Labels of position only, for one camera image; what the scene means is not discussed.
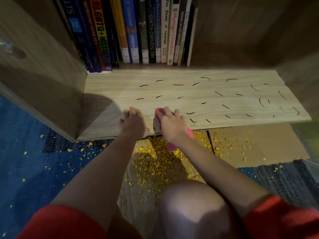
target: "person's left hand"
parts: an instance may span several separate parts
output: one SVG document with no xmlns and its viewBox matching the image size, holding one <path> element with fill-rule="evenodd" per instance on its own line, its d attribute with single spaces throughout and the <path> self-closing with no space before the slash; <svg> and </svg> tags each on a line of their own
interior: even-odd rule
<svg viewBox="0 0 319 239">
<path fill-rule="evenodd" d="M 146 137 L 150 129 L 146 126 L 144 117 L 139 109 L 133 106 L 124 110 L 124 119 L 120 119 L 119 128 L 121 133 L 129 134 L 136 140 Z"/>
</svg>

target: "red sleeve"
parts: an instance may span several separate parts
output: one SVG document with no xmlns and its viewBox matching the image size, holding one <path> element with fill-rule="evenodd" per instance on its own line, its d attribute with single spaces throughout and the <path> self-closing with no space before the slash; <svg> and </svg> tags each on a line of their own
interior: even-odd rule
<svg viewBox="0 0 319 239">
<path fill-rule="evenodd" d="M 319 212 L 290 206 L 272 196 L 249 212 L 243 224 L 252 239 L 318 239 Z"/>
<path fill-rule="evenodd" d="M 104 229 L 81 211 L 64 205 L 48 205 L 31 218 L 16 239 L 106 238 Z"/>
</svg>

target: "blue carpet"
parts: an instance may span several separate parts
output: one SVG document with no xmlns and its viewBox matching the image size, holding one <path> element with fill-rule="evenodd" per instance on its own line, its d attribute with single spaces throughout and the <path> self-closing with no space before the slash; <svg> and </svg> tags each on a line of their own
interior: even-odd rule
<svg viewBox="0 0 319 239">
<path fill-rule="evenodd" d="M 17 236 L 32 215 L 110 142 L 71 143 L 0 95 L 0 235 Z M 318 184 L 303 162 L 282 166 L 238 170 L 292 204 L 319 208 Z"/>
</svg>

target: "hand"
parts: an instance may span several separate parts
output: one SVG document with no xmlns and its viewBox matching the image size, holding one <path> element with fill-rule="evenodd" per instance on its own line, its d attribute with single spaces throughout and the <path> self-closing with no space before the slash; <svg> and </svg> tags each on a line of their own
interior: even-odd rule
<svg viewBox="0 0 319 239">
<path fill-rule="evenodd" d="M 161 120 L 162 135 L 170 143 L 176 144 L 178 138 L 183 135 L 187 135 L 187 126 L 185 117 L 180 116 L 180 111 L 176 109 L 174 113 L 166 106 L 164 107 L 166 115 L 160 111 L 157 112 L 158 117 Z"/>
<path fill-rule="evenodd" d="M 144 117 L 139 109 L 133 106 L 127 111 L 123 111 L 124 119 L 120 119 L 119 128 L 121 133 L 129 134 L 136 140 L 146 137 L 150 133 L 150 129 L 146 126 Z"/>
</svg>

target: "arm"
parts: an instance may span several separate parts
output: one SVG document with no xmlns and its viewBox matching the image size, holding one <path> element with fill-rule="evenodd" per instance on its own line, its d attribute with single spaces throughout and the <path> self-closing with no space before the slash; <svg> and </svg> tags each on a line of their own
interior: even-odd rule
<svg viewBox="0 0 319 239">
<path fill-rule="evenodd" d="M 168 107 L 164 110 L 166 116 L 160 112 L 158 116 L 166 140 L 185 154 L 205 182 L 225 196 L 241 218 L 269 196 L 260 185 L 191 139 L 179 110 L 176 109 L 174 114 Z"/>
<path fill-rule="evenodd" d="M 97 221 L 106 231 L 117 207 L 123 177 L 137 139 L 146 136 L 139 109 L 124 110 L 119 136 L 79 172 L 54 198 L 51 205 L 67 205 Z"/>
</svg>

